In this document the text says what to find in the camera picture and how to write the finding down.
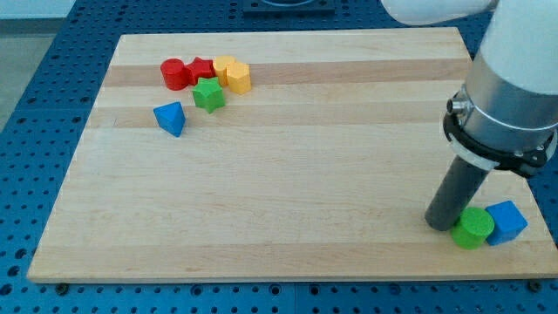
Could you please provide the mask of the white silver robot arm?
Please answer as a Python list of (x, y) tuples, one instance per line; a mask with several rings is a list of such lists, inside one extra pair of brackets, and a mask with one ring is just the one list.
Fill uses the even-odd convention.
[(535, 175), (557, 147), (557, 0), (381, 3), (408, 25), (493, 12), (444, 130), (453, 151), (482, 170)]

